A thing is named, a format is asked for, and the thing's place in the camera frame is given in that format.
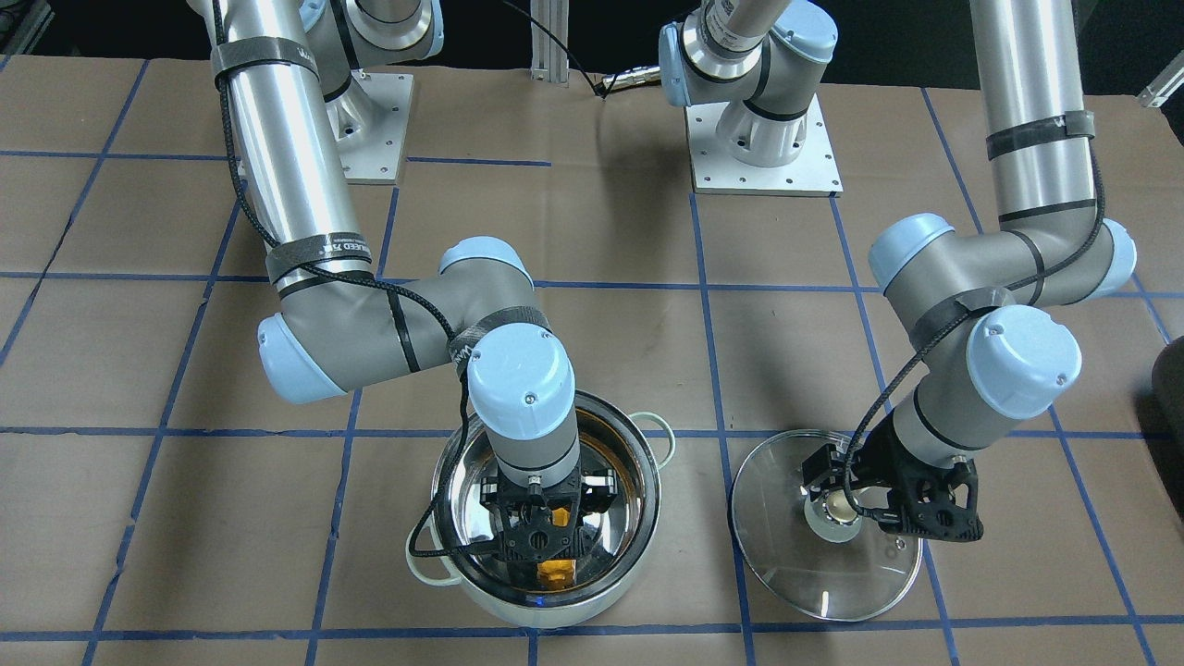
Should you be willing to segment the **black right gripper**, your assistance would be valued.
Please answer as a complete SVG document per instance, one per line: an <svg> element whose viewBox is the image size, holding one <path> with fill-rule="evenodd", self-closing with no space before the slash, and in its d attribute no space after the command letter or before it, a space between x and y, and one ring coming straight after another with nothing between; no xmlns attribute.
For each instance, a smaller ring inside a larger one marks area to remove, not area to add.
<svg viewBox="0 0 1184 666"><path fill-rule="evenodd" d="M619 497L619 476L610 467L580 465L558 484L519 486L503 472L481 479L480 502L493 514L494 536L480 543L480 556L498 563L538 564L551 558L584 558L605 555L603 529L609 521L588 525L588 514L610 510Z"/></svg>

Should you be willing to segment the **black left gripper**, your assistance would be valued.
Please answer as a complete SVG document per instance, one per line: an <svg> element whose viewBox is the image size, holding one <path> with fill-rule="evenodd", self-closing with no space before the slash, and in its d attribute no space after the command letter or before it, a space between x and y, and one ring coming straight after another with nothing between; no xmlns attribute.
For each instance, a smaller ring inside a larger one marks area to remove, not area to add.
<svg viewBox="0 0 1184 666"><path fill-rule="evenodd" d="M884 534L942 542L977 542L984 534L974 463L926 465L906 450L892 422L880 422L856 452L856 487L888 489L889 515L876 519Z"/></svg>

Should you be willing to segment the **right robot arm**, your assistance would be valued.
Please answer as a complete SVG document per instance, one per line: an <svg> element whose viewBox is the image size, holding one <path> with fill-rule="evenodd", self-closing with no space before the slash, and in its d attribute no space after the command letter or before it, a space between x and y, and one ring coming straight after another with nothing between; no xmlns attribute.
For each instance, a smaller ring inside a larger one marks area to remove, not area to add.
<svg viewBox="0 0 1184 666"><path fill-rule="evenodd" d="M229 177L268 248L279 313L257 329L260 360L290 403L347 395L444 364L474 408L498 470L485 501L495 534L448 555L540 563L588 550L578 518L609 481L579 469L574 369L504 241L474 237L438 275L377 278L341 148L382 114L358 68L432 56L436 1L193 1L211 43Z"/></svg>

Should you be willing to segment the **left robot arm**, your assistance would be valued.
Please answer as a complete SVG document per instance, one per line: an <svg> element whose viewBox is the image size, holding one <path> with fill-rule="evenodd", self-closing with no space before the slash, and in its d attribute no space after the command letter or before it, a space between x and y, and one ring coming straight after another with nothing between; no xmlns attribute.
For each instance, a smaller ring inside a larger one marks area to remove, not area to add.
<svg viewBox="0 0 1184 666"><path fill-rule="evenodd" d="M879 425L802 465L818 534L860 523L887 534L982 538L974 457L1077 380L1081 351L1050 306L1117 292L1130 233L1103 214L1069 1L972 1L999 230L955 233L913 214L877 237L869 265L927 374ZM703 1L659 31L673 105L721 105L714 154L754 169L800 160L807 110L837 45L807 1Z"/></svg>

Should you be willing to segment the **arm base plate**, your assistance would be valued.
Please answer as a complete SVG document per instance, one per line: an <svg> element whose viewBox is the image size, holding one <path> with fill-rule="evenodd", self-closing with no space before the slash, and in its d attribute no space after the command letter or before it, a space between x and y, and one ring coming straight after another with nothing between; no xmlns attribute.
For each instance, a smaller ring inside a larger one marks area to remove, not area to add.
<svg viewBox="0 0 1184 666"><path fill-rule="evenodd" d="M693 188L701 194L838 196L845 190L821 101L791 121L758 117L744 102L686 108Z"/></svg>
<svg viewBox="0 0 1184 666"><path fill-rule="evenodd" d="M356 70L350 73L350 87L326 102L348 182L397 185L401 180L413 87L410 73Z"/></svg>

